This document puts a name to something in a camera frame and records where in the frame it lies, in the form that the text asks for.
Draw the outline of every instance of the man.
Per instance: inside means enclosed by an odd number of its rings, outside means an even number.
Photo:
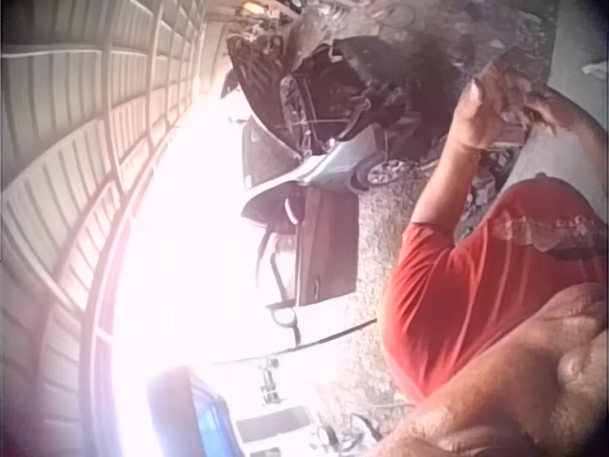
[[[608,455],[606,414],[606,289],[587,283],[556,294],[371,454],[600,457]],[[603,416],[604,433],[590,443]]]
[[[606,431],[606,225],[576,190],[544,177],[509,189],[453,244],[514,99],[504,83],[490,67],[464,91],[404,234],[379,323],[394,380],[420,405],[375,455],[569,455],[603,419]],[[578,136],[606,192],[599,124],[550,89],[520,99],[552,132]]]
[[[602,127],[557,92],[533,92],[510,80],[490,66],[462,94],[378,311],[389,371],[415,404],[559,291],[582,283],[606,287],[607,226],[575,189],[557,179],[516,184],[454,245],[466,195],[484,150],[501,133],[508,101],[518,102],[520,114],[533,114],[552,132],[575,133],[606,192]]]

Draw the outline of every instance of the bare skin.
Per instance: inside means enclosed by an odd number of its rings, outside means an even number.
[[[566,131],[576,134],[581,147],[599,174],[602,189],[607,194],[607,132],[590,114],[556,90],[545,88],[543,93],[530,92],[524,105],[536,112],[551,134]]]
[[[489,65],[465,89],[442,151],[440,162],[413,211],[411,222],[427,224],[452,235],[465,206],[482,153],[501,135],[501,113],[509,99],[536,114],[552,134],[574,132],[607,192],[607,132],[588,113],[555,90],[532,91],[513,83],[510,95],[505,73]]]
[[[551,133],[574,132],[606,191],[606,132],[557,92],[523,86],[521,108]],[[489,66],[463,92],[441,160],[411,222],[452,235],[482,152],[508,108]],[[470,362],[374,449],[372,456],[563,456],[607,410],[606,286],[563,290]]]
[[[370,455],[568,455],[606,409],[606,293],[584,284],[470,363]]]

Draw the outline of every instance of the corrugated metal roof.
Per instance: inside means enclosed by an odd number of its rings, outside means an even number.
[[[112,435],[97,377],[111,325],[97,326],[97,308],[132,205],[191,104],[205,1],[2,9],[3,420],[31,455],[91,456]]]

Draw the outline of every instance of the open car hood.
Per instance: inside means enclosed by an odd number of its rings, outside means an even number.
[[[279,86],[287,71],[263,50],[241,36],[226,41],[239,85],[260,124],[281,143],[297,150],[284,119]]]

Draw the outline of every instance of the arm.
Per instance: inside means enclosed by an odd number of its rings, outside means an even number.
[[[572,131],[599,174],[602,189],[607,194],[607,132],[585,110],[561,93],[546,88],[544,94],[531,92],[525,106],[534,111],[552,134]]]
[[[447,139],[440,162],[425,186],[410,222],[426,224],[452,236],[465,206],[481,151]]]
[[[490,66],[463,92],[440,162],[425,186],[410,222],[452,236],[478,169],[482,151],[501,134],[500,75]]]
[[[607,132],[586,113],[584,120],[573,128],[583,151],[599,174],[602,190],[607,194]]]

